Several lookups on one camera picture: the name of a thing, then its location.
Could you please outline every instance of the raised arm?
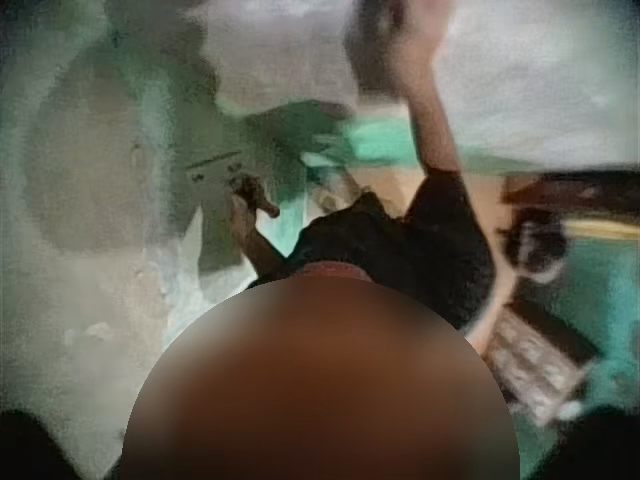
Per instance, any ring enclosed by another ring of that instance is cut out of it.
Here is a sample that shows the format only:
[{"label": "raised arm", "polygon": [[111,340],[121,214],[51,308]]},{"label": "raised arm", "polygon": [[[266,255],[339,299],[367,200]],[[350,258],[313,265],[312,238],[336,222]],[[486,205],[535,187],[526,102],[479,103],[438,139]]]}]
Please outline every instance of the raised arm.
[{"label": "raised arm", "polygon": [[451,12],[449,0],[392,0],[396,31],[387,63],[409,106],[418,158],[425,173],[459,172],[460,165],[432,70]]}]

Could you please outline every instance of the dark clothing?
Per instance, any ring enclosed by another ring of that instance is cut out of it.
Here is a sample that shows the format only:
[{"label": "dark clothing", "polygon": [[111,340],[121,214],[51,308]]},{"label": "dark clothing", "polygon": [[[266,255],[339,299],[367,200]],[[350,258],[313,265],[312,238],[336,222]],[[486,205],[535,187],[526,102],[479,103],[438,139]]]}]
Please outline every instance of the dark clothing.
[{"label": "dark clothing", "polygon": [[305,228],[286,266],[255,285],[286,278],[306,264],[350,263],[371,279],[433,309],[456,329],[489,297],[495,267],[466,189],[456,173],[433,171],[407,215],[392,219],[373,193]]}]

